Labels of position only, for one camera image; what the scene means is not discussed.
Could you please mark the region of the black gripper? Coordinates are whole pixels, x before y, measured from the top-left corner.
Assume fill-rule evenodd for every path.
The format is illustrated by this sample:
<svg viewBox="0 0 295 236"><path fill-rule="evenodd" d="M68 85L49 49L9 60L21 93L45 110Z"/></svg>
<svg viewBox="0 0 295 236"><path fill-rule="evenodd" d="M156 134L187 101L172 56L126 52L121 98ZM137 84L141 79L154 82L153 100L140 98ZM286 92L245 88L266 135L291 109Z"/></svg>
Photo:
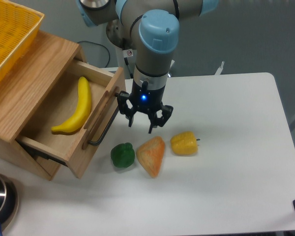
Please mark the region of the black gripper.
<svg viewBox="0 0 295 236"><path fill-rule="evenodd" d="M132 83L131 94L126 91L120 91L116 94L118 109L122 115L128 119L128 126L131 127L136 112L148 115L150 126L148 133L152 132L153 128L163 127L173 113L173 106L163 105L162 98L165 86L160 89L150 90L139 86L135 81ZM157 112L161 111L161 117L157 116Z"/></svg>

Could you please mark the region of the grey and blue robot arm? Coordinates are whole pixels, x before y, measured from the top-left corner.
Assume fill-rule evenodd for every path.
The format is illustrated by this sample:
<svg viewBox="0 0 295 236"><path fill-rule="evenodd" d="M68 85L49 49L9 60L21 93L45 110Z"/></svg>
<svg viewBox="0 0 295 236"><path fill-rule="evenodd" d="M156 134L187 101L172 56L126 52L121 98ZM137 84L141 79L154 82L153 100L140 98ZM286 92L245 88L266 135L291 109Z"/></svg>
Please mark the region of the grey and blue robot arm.
<svg viewBox="0 0 295 236"><path fill-rule="evenodd" d="M131 93L116 94L118 109L133 123L146 114L150 129L162 127L173 107L162 102L181 20L213 11L217 0L78 0L88 27L118 22L121 41L136 50Z"/></svg>

